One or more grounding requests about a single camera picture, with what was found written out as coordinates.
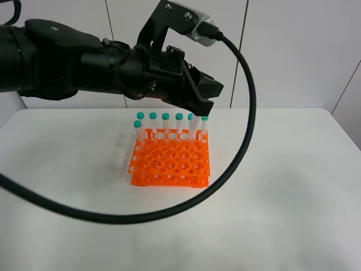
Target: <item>clear plastic tube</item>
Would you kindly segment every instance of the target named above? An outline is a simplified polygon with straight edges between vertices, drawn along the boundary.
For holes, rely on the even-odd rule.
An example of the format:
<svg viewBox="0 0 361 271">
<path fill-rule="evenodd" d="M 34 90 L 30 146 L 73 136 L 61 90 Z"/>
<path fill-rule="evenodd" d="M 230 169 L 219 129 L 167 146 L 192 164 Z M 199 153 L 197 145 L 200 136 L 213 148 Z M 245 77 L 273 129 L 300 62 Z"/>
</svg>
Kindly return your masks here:
<svg viewBox="0 0 361 271">
<path fill-rule="evenodd" d="M 175 119 L 177 122 L 177 134 L 182 134 L 183 114 L 182 113 L 175 114 Z"/>
<path fill-rule="evenodd" d="M 136 120 L 134 122 L 134 128 L 135 128 L 135 132 L 137 133 L 137 139 L 142 144 L 144 144 L 142 122 L 140 120 Z"/>
<path fill-rule="evenodd" d="M 169 134 L 169 114 L 163 113 L 162 119 L 163 119 L 164 133 Z"/>
<path fill-rule="evenodd" d="M 152 112 L 149 114 L 149 118 L 151 119 L 151 127 L 152 127 L 152 133 L 153 136 L 157 137 L 157 113 Z"/>
<path fill-rule="evenodd" d="M 201 135 L 205 135 L 207 133 L 207 123 L 208 117 L 202 117 Z"/>
<path fill-rule="evenodd" d="M 190 134 L 190 138 L 191 138 L 192 119 L 193 119 L 193 114 L 189 113 L 188 114 L 188 133 Z"/>
<path fill-rule="evenodd" d="M 140 120 L 140 122 L 142 123 L 142 133 L 144 134 L 146 132 L 146 127 L 144 126 L 144 113 L 138 112 L 137 119 Z"/>
<path fill-rule="evenodd" d="M 199 117 L 193 115 L 191 128 L 190 128 L 190 139 L 196 139 L 198 128 L 199 128 Z"/>
</svg>

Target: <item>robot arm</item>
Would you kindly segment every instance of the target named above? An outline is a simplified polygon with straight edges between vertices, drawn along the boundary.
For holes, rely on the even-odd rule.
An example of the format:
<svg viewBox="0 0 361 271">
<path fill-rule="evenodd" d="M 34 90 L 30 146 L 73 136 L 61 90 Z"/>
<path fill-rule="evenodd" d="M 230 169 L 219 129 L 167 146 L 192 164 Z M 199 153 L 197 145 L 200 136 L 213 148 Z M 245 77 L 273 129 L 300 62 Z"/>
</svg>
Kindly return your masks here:
<svg viewBox="0 0 361 271">
<path fill-rule="evenodd" d="M 124 94 L 131 99 L 159 98 L 207 116 L 223 86 L 184 60 L 184 52 L 162 52 L 168 28 L 210 46 L 222 41 L 237 57 L 248 83 L 247 129 L 236 156 L 214 183 L 193 198 L 159 211 L 109 215 L 75 209 L 18 185 L 0 173 L 0 187 L 49 211 L 102 224 L 136 224 L 184 212 L 213 195 L 231 177 L 246 154 L 256 120 L 256 88 L 239 49 L 201 12 L 161 0 L 130 49 L 122 42 L 103 40 L 51 21 L 28 20 L 25 28 L 0 26 L 0 92 L 46 99 L 65 99 L 77 88 Z"/>
<path fill-rule="evenodd" d="M 210 46 L 197 27 L 211 18 L 161 0 L 133 49 L 120 41 L 77 31 L 54 21 L 30 19 L 25 27 L 0 25 L 0 92 L 62 100 L 86 91 L 161 99 L 207 116 L 223 85 L 184 59 L 176 47 L 162 46 L 168 28 Z"/>
</svg>

